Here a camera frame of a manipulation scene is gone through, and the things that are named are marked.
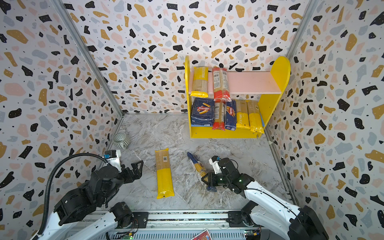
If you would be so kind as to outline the dark blue Ankara spaghetti bag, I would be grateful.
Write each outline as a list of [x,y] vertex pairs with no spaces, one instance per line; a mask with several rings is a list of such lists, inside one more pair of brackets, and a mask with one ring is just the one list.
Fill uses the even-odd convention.
[[213,187],[209,184],[208,180],[209,180],[209,175],[205,169],[205,167],[203,167],[202,163],[200,161],[198,161],[193,154],[191,154],[190,152],[187,152],[187,156],[188,156],[188,159],[190,159],[196,169],[196,171],[198,172],[198,175],[201,177],[201,181],[206,185],[206,190],[208,192],[217,192],[217,188],[216,187]]

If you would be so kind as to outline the yellow Pastatime spaghetti bag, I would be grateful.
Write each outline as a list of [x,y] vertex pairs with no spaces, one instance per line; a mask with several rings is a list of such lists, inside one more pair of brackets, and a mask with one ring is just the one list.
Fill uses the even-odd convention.
[[249,114],[247,102],[244,100],[236,100],[236,128],[237,129],[250,129]]
[[208,98],[208,67],[195,67],[192,83],[191,96],[197,98]]

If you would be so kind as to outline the blue Barilla spaghetti box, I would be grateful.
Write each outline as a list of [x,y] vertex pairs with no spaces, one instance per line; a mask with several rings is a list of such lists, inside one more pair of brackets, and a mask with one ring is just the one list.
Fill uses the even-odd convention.
[[237,117],[236,117],[236,101],[226,102],[225,113],[225,129],[229,131],[236,130]]

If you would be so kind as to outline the blue Barilla rigatoni box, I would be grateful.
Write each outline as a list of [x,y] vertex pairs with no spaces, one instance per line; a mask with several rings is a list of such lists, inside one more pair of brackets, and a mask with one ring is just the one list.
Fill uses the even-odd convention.
[[212,127],[215,102],[209,98],[195,98],[191,111],[191,124],[195,127]]

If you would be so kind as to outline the red spaghetti bag with barcode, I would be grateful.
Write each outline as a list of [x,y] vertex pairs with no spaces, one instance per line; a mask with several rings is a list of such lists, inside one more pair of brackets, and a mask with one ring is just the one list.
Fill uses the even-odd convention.
[[227,69],[213,68],[215,102],[231,102]]

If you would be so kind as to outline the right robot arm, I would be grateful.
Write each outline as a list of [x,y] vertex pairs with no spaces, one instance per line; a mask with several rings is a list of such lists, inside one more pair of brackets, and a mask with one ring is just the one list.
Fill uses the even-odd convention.
[[247,174],[241,174],[229,158],[213,156],[213,167],[202,181],[209,187],[225,187],[248,200],[242,208],[247,226],[268,228],[285,240],[327,240],[329,236],[318,215],[309,206],[299,207],[285,201]]

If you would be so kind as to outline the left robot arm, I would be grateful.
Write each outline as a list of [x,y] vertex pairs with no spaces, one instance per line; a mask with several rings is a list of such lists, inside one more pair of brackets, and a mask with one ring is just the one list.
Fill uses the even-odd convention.
[[123,167],[119,171],[108,164],[91,173],[90,180],[81,186],[67,192],[55,205],[52,212],[49,211],[50,193],[53,177],[57,168],[51,172],[46,185],[44,196],[44,211],[42,224],[33,240],[45,240],[59,237],[73,227],[75,223],[82,221],[87,215],[96,211],[108,203],[119,192],[124,184],[129,184],[142,177],[144,162],[131,164],[131,168]]

